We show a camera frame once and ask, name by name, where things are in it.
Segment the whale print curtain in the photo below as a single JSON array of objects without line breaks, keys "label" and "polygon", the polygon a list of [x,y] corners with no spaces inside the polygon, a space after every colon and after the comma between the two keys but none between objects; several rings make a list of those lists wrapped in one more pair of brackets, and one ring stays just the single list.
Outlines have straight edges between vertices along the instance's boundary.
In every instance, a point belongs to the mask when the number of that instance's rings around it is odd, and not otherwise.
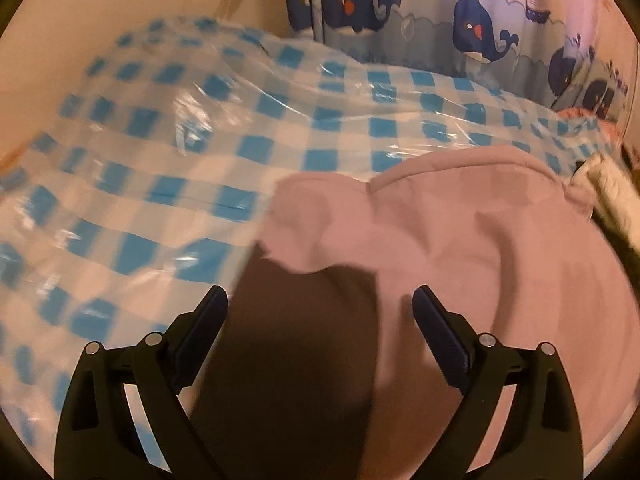
[{"label": "whale print curtain", "polygon": [[623,125],[639,45],[614,0],[285,0],[296,35]]}]

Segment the cream fluffy cloth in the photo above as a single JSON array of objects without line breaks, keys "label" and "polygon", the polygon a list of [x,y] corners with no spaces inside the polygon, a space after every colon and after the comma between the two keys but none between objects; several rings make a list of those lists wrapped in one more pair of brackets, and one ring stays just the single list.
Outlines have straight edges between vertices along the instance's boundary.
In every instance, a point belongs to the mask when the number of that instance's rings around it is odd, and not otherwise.
[{"label": "cream fluffy cloth", "polygon": [[570,178],[590,192],[594,211],[635,252],[639,251],[639,194],[630,177],[608,154],[595,152]]}]

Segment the blue checkered plastic bed cover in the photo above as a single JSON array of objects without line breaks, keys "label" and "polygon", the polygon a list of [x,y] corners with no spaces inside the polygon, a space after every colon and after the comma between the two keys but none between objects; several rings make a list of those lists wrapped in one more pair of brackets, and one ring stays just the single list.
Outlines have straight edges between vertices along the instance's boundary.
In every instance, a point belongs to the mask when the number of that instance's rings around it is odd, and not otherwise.
[{"label": "blue checkered plastic bed cover", "polygon": [[126,32],[1,182],[2,411],[51,469],[82,347],[128,346],[230,288],[277,180],[492,144],[564,177],[613,148],[596,118],[313,41],[208,18]]}]

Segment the pink hoodie garment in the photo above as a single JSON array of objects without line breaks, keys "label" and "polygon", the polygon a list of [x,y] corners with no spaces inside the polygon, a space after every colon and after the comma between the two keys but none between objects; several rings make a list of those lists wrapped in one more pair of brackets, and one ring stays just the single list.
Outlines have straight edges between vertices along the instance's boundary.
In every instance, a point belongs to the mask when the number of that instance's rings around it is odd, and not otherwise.
[{"label": "pink hoodie garment", "polygon": [[504,344],[554,344],[593,450],[637,388],[639,307],[592,208],[510,146],[282,180],[191,413],[209,453],[231,479],[409,478],[460,403],[422,285]]}]

